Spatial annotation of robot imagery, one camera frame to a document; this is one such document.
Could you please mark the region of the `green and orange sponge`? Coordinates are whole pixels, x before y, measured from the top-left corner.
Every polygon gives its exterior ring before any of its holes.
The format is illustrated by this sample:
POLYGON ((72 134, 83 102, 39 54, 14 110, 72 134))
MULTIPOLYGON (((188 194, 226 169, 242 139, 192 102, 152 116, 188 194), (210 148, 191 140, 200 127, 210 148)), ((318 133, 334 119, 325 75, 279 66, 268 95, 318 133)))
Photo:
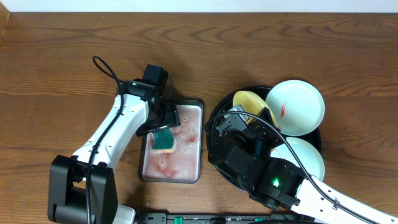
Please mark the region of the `green and orange sponge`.
POLYGON ((153 133, 152 150, 155 152, 170 153, 175 148, 175 138, 170 129, 164 129, 153 133))

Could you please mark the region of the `yellow plate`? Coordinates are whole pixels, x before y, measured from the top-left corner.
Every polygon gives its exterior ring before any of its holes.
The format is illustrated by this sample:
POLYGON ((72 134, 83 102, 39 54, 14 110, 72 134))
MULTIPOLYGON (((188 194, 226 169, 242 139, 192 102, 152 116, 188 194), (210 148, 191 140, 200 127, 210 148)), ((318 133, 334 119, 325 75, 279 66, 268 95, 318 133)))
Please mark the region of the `yellow plate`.
POLYGON ((233 105, 236 106, 238 104, 240 104, 246 112, 254 115, 258 115, 264 108, 267 108, 271 114, 271 120, 274 126, 279 127, 269 106, 254 92, 246 90, 237 91, 233 96, 233 105))

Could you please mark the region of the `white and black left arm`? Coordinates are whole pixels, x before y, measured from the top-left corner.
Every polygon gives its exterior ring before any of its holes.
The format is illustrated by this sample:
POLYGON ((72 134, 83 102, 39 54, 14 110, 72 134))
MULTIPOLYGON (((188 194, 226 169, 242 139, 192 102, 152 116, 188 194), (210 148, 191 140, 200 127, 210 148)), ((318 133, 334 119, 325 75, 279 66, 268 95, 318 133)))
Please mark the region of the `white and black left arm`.
POLYGON ((114 171, 132 136, 179 124, 162 97, 165 82, 126 80, 107 117, 72 156, 50 165, 48 219, 55 223, 134 223, 136 211, 118 202, 114 171))

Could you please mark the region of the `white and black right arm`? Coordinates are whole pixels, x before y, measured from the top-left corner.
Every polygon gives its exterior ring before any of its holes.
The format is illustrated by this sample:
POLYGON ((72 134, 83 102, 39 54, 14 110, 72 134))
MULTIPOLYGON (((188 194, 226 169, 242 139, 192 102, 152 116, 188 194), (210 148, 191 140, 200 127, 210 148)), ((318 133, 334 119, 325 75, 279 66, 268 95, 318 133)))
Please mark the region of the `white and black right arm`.
POLYGON ((208 160, 231 184, 263 206, 325 223, 397 223, 397 217, 350 198, 310 174, 281 132, 243 111, 211 115, 204 130, 208 160))

